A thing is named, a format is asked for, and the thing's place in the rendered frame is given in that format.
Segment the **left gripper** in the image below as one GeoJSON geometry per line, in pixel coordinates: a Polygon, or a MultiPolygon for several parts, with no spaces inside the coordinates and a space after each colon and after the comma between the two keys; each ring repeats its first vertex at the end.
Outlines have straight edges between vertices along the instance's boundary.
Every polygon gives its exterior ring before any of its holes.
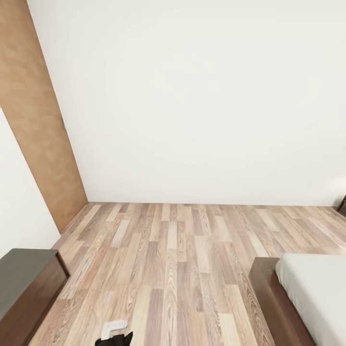
{"type": "Polygon", "coordinates": [[[95,346],[130,346],[131,340],[133,337],[133,331],[131,331],[128,335],[119,334],[113,335],[113,337],[107,340],[101,340],[99,338],[95,341],[95,346]]]}

